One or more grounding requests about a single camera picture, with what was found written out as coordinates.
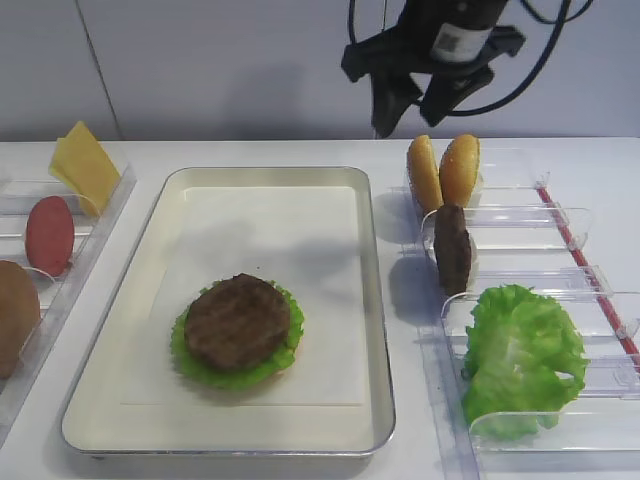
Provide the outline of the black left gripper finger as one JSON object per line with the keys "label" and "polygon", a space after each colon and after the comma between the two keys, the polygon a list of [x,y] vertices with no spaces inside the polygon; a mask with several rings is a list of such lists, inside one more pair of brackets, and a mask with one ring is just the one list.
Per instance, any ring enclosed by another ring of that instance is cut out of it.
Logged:
{"label": "black left gripper finger", "polygon": [[371,75],[371,125],[380,138],[388,138],[406,110],[421,100],[421,89],[409,73],[377,72]]}

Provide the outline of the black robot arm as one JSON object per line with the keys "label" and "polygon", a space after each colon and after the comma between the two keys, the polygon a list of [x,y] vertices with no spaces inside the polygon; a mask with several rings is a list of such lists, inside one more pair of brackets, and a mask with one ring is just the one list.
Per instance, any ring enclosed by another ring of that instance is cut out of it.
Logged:
{"label": "black robot arm", "polygon": [[488,86],[490,63],[516,56],[525,42],[513,26],[500,26],[504,1],[407,1],[395,25],[369,38],[355,35],[355,3],[348,6],[349,43],[341,68],[372,89],[371,125],[389,137],[416,105],[430,127],[455,114],[470,95]]}

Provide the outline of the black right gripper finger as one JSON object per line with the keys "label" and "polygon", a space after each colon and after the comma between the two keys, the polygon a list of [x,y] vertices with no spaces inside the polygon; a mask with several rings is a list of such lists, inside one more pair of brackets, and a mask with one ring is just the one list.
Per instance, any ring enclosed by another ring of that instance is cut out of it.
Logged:
{"label": "black right gripper finger", "polygon": [[489,66],[462,76],[433,75],[422,97],[419,111],[430,127],[452,116],[455,108],[476,91],[488,86],[494,79]]}

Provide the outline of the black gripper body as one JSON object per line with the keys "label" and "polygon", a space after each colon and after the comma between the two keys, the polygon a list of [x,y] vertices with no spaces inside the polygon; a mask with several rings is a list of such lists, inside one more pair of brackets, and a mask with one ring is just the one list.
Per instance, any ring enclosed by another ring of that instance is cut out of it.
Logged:
{"label": "black gripper body", "polygon": [[396,24],[344,49],[341,68],[356,82],[377,72],[462,76],[501,55],[516,56],[525,36],[498,23],[506,3],[407,1]]}

